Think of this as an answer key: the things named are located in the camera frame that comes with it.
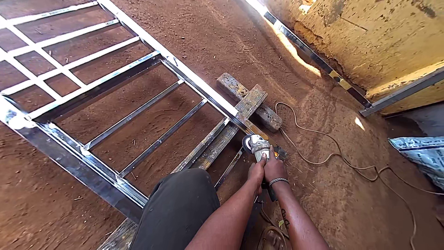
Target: bracelet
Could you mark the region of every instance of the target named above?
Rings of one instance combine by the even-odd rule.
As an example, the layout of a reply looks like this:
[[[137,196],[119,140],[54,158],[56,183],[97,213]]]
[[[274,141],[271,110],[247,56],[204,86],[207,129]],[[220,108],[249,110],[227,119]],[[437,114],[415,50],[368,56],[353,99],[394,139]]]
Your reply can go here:
[[[270,183],[269,183],[268,185],[271,186],[271,184],[273,184],[273,183],[275,183],[275,182],[277,182],[277,181],[285,181],[285,182],[287,182],[288,184],[290,184],[290,183],[288,182],[287,179],[284,179],[284,178],[276,178],[276,179],[270,181]]]

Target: wooden block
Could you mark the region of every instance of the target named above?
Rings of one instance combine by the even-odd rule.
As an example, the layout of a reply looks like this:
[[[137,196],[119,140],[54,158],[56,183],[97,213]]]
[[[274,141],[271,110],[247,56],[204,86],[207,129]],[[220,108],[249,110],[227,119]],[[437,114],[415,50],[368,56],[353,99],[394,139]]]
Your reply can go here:
[[[223,73],[216,81],[225,93],[233,100],[240,101],[248,93],[248,89],[228,73]],[[282,125],[282,119],[265,103],[262,103],[255,114],[261,123],[271,132],[277,132]]]
[[[125,219],[97,250],[127,250],[136,230],[137,224],[128,218]]]
[[[262,90],[259,85],[254,86],[245,95],[244,98],[235,106],[239,112],[245,117],[249,118],[258,106],[267,97],[267,92]],[[218,126],[223,124],[225,119],[219,122]],[[227,146],[227,144],[233,139],[239,128],[233,124],[228,123],[227,126],[220,132],[220,134],[213,140],[213,142],[203,151],[199,158],[191,166],[192,168],[201,168],[207,170],[211,163],[214,162],[216,157],[222,152],[222,150]]]

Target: tattoo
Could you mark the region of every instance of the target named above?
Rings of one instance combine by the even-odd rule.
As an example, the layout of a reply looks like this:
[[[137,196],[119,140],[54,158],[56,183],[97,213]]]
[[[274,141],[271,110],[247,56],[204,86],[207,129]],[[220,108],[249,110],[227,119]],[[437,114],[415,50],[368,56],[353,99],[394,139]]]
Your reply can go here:
[[[290,222],[287,220],[285,216],[285,209],[281,209],[281,213],[282,213],[282,219],[284,220],[285,228],[288,229],[288,225],[290,225]]]

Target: red dirt ground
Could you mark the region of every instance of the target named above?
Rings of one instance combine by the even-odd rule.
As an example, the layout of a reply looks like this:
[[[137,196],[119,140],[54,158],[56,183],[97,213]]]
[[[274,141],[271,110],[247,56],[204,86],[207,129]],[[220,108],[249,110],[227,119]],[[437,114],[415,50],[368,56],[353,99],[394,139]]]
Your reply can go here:
[[[266,22],[245,2],[113,2],[215,89],[215,78],[224,72],[249,89],[259,84],[267,90],[266,102],[270,106],[283,101],[295,107],[302,126],[337,138],[343,152],[356,165],[376,165],[378,168],[390,165],[411,183],[432,189],[416,167],[387,142],[387,137],[393,133],[409,136],[410,130],[389,126],[377,115],[367,119],[360,117],[360,105],[331,79],[324,75],[318,77],[299,64]],[[12,18],[78,3],[81,1],[4,0],[0,14]],[[110,19],[97,8],[79,16],[66,14],[44,22],[19,25],[19,28],[34,41],[40,41]],[[55,59],[66,64],[66,58],[74,61],[130,36],[123,28],[114,28],[46,50],[51,50]],[[4,30],[0,32],[0,44],[5,50],[23,46]],[[90,83],[149,51],[138,44],[73,72],[85,83]],[[36,54],[18,59],[24,65],[37,64],[32,69],[36,74],[48,70],[48,63]],[[4,62],[0,66],[1,89],[24,80]],[[176,78],[170,72],[158,67],[58,125],[85,143],[174,81]],[[55,77],[47,83],[62,95],[76,89],[66,78]],[[62,84],[71,88],[60,88]],[[40,102],[35,99],[37,95],[42,95],[38,99]],[[14,97],[28,110],[51,101],[50,97],[33,88]],[[182,86],[93,152],[109,166],[121,170],[199,100],[197,94]],[[320,161],[330,152],[337,151],[328,139],[296,129],[288,110],[281,110],[280,115],[284,130],[310,160]],[[356,117],[365,130],[355,124]],[[156,182],[170,173],[221,118],[216,110],[205,106],[134,171],[136,180],[131,175],[128,180],[149,194]],[[364,180],[338,158],[321,166],[309,165],[279,133],[272,137],[290,153],[286,164],[293,192],[330,246],[334,249],[409,248],[410,215],[403,202],[380,181],[370,183]],[[224,157],[219,157],[209,168],[213,181],[222,174],[239,147],[238,140],[231,142],[222,153]],[[251,157],[241,158],[218,192],[221,202],[242,185],[251,160]],[[4,125],[0,125],[0,162],[3,167],[0,176],[0,249],[95,249],[124,219],[117,210]],[[373,173],[369,171],[367,174],[372,176]],[[442,249],[443,228],[432,210],[436,198],[407,187],[390,173],[385,173],[384,177],[413,208],[418,224],[417,249]],[[278,219],[278,214],[275,213],[273,218]]]

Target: foot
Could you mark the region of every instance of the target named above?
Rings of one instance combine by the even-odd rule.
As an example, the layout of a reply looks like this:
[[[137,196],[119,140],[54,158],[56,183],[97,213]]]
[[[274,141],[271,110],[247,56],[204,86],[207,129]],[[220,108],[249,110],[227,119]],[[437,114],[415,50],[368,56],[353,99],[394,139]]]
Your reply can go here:
[[[285,239],[274,226],[269,226],[262,233],[262,244],[259,244],[262,248],[260,250],[286,250]]]

